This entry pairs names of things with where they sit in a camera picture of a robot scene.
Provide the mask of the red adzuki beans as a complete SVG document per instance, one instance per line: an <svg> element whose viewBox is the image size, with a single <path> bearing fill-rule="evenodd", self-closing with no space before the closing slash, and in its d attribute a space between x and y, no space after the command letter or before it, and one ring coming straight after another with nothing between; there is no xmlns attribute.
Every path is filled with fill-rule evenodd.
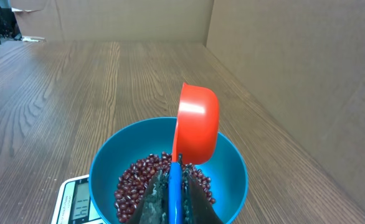
<svg viewBox="0 0 365 224"><path fill-rule="evenodd" d="M127 223L133 215L133 212L141 202L145 190L148 188L148 184L155 173L163 171L168 175L169 181L171 159L172 155L166 152L163 152L160 156L157 154L150 154L147 157L132 163L130 167L123 172L122 176L118 178L117 189L114 192L114 206L116 208L117 219L120 223ZM216 200L211 192L211 178L205 176L201 169L197 169L196 166L192 164L182 165L181 168L182 174L186 169L192 172L196 180L199 181L199 185L203 188L208 201L210 201L211 205L215 204Z"/></svg>

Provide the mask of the red scoop with blue handle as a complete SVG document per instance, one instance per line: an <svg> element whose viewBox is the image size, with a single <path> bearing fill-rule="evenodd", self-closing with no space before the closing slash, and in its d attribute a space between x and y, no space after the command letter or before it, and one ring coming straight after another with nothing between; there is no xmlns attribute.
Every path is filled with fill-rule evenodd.
<svg viewBox="0 0 365 224"><path fill-rule="evenodd" d="M216 94L201 86L184 83L174 132L172 163L168 181L168 221L183 222L181 185L184 163L203 164L212 157L219 127Z"/></svg>

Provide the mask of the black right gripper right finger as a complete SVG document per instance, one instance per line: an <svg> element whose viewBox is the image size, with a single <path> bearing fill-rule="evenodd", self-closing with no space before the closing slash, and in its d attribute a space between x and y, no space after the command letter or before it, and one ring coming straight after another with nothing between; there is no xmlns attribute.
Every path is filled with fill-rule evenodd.
<svg viewBox="0 0 365 224"><path fill-rule="evenodd" d="M223 224L199 181L188 169L182 173L182 221L184 224Z"/></svg>

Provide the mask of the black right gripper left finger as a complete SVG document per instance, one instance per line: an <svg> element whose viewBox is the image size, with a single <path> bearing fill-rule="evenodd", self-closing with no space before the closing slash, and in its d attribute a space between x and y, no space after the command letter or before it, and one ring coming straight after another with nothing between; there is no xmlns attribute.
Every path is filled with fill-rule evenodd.
<svg viewBox="0 0 365 224"><path fill-rule="evenodd" d="M152 177L137 209L127 224L168 223L168 175L158 171Z"/></svg>

